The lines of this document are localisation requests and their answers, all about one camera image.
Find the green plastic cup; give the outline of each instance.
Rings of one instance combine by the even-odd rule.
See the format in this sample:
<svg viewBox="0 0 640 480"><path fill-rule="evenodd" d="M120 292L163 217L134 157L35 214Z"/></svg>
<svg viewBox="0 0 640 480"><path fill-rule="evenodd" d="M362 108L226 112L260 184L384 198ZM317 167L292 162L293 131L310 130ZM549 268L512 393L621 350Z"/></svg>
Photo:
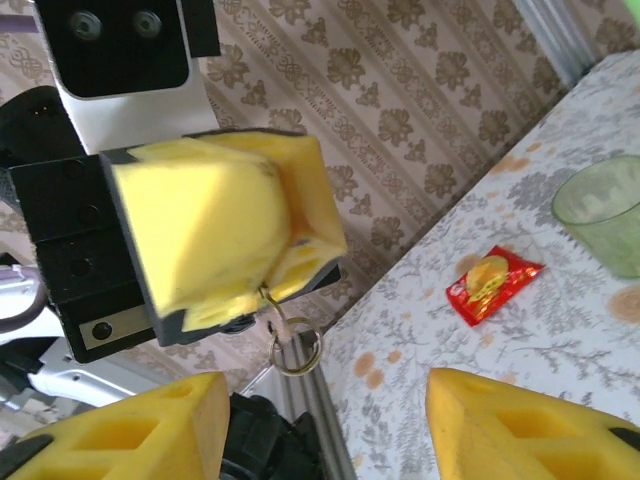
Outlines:
<svg viewBox="0 0 640 480"><path fill-rule="evenodd" d="M581 170L556 192L553 215L614 275L640 277L640 157Z"/></svg>

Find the table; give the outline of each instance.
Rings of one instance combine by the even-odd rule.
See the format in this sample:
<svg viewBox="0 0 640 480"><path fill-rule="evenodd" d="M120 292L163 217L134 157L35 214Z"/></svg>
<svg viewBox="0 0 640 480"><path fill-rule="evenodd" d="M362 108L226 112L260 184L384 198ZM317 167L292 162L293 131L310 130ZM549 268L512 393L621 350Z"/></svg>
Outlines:
<svg viewBox="0 0 640 480"><path fill-rule="evenodd" d="M439 478L434 367L640 423L640 282L613 278L550 210L573 173L621 153L640 153L640 51L594 68L327 334L322 366L359 478ZM445 288L496 244L547 268L470 328Z"/></svg>

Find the snack package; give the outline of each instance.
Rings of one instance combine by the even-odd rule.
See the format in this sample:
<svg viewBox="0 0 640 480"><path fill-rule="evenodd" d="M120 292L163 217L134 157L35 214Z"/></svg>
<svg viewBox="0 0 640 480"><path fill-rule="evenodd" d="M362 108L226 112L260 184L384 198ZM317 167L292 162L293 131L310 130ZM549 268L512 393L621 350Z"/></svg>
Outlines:
<svg viewBox="0 0 640 480"><path fill-rule="evenodd" d="M480 262L447 288L453 308L470 326L478 325L540 273L544 265L529 262L495 246Z"/></svg>

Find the yellow sponge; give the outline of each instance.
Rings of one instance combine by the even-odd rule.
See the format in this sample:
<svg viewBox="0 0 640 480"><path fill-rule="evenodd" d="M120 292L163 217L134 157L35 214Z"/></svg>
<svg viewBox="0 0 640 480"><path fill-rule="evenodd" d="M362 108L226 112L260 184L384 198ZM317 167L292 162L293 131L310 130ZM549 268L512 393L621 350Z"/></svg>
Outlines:
<svg viewBox="0 0 640 480"><path fill-rule="evenodd" d="M457 370L431 370L427 417L442 480L631 480L620 418Z"/></svg>
<svg viewBox="0 0 640 480"><path fill-rule="evenodd" d="M277 168L191 139L130 153L142 161L114 174L158 315L208 301L233 318L234 299L256 292L291 235Z"/></svg>
<svg viewBox="0 0 640 480"><path fill-rule="evenodd" d="M205 373L62 420L11 480L217 480L229 425L222 373Z"/></svg>
<svg viewBox="0 0 640 480"><path fill-rule="evenodd" d="M278 166L291 215L292 235L266 278L276 300L301 290L322 267L346 254L340 213L333 201L318 139L236 132L207 135L200 140L262 154Z"/></svg>
<svg viewBox="0 0 640 480"><path fill-rule="evenodd" d="M302 288L347 251L317 139L233 132L130 149L113 165L159 317L208 328Z"/></svg>

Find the key ring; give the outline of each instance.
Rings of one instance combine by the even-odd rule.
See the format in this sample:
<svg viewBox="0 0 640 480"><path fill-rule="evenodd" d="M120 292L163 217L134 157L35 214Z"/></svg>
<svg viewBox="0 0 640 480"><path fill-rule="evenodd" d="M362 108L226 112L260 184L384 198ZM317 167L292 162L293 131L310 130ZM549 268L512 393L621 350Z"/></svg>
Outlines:
<svg viewBox="0 0 640 480"><path fill-rule="evenodd" d="M289 368L284 364L279 364L276 360L276 350L277 347L280 347L280 350L282 350L282 346L280 346L280 344L278 343L278 336L274 332L271 337L271 343L269 343L269 359L271 360L273 366L276 367L276 369L281 374L287 377L300 377L312 371L320 363L320 359L322 358L322 351L324 349L324 339L322 337L322 332L320 331L320 329L307 318L289 318L287 319L287 324L290 326L306 325L313 330L313 333L315 333L316 335L316 341L313 342L313 352L311 353L311 357L306 361L306 363L298 368Z"/></svg>
<svg viewBox="0 0 640 480"><path fill-rule="evenodd" d="M311 328L316 336L316 341L313 342L313 352L311 353L309 360L298 368L289 368L284 364L279 364L276 360L276 351L282 351L282 345L280 345L280 342L278 341L277 330L270 329L271 342L269 343L269 360L271 361L271 364L276 367L276 370L278 370L282 375L287 377L300 377L311 372L318 366L320 359L322 358L322 352L324 350L324 338L322 336L322 331L308 318L287 318L280 304L269 293L268 288L260 287L260 295L262 295L262 297L276 309L284 328L294 327L295 325L305 325Z"/></svg>

